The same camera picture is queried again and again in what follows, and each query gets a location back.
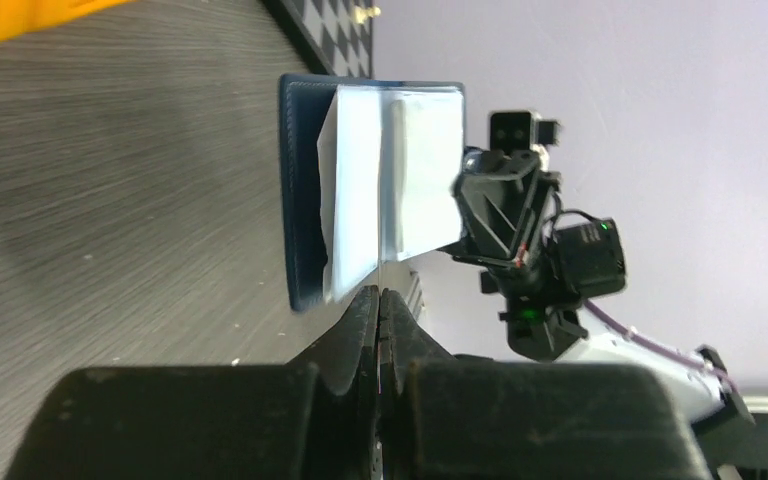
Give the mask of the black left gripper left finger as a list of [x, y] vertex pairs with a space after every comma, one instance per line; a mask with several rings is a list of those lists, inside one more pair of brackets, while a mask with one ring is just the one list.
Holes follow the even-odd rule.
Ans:
[[50, 390], [10, 479], [376, 479], [380, 294], [284, 364], [102, 366]]

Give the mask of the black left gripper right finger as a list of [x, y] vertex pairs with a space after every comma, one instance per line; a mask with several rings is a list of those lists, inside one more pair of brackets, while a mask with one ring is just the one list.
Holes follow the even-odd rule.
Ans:
[[685, 419], [648, 369], [463, 360], [380, 298], [388, 479], [706, 479]]

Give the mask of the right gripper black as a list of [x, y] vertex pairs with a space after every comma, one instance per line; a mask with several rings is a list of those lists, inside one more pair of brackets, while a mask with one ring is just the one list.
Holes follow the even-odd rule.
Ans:
[[499, 319], [507, 344], [529, 360], [559, 359], [589, 337], [578, 310], [621, 292], [627, 269], [617, 224], [579, 209], [542, 221], [560, 173], [545, 170], [546, 154], [468, 148], [453, 195], [461, 238], [440, 250], [461, 263], [489, 267], [484, 294], [505, 298]]

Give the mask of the blue leather card holder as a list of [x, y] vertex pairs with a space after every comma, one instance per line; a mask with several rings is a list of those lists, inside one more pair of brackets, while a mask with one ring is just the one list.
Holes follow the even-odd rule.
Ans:
[[463, 237], [459, 83], [285, 74], [279, 152], [294, 311], [339, 302], [383, 264]]

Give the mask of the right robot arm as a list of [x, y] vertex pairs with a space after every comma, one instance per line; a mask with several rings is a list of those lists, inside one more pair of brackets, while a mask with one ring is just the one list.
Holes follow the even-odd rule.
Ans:
[[464, 233], [446, 252], [479, 266], [481, 291], [504, 298], [508, 346], [538, 362], [648, 368], [711, 468], [768, 470], [768, 419], [749, 411], [714, 348], [668, 347], [595, 304], [626, 286], [620, 232], [611, 218], [565, 207], [560, 186], [533, 150], [464, 152], [453, 186]]

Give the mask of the black white chessboard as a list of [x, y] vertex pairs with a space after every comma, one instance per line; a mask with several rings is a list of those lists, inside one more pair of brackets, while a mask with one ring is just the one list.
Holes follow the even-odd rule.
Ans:
[[374, 19], [353, 21], [355, 5], [370, 0], [262, 0], [310, 72], [341, 77], [373, 76]]

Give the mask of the white chess piece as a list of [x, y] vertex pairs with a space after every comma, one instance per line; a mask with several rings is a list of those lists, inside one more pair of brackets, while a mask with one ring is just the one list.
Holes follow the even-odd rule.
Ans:
[[364, 7], [355, 5], [353, 8], [353, 21], [357, 24], [365, 24], [367, 21], [381, 15], [381, 9], [378, 6]]

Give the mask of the orange plastic bin right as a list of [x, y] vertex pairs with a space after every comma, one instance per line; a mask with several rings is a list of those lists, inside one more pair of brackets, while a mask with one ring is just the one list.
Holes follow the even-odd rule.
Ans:
[[59, 26], [129, 0], [0, 0], [0, 42]]

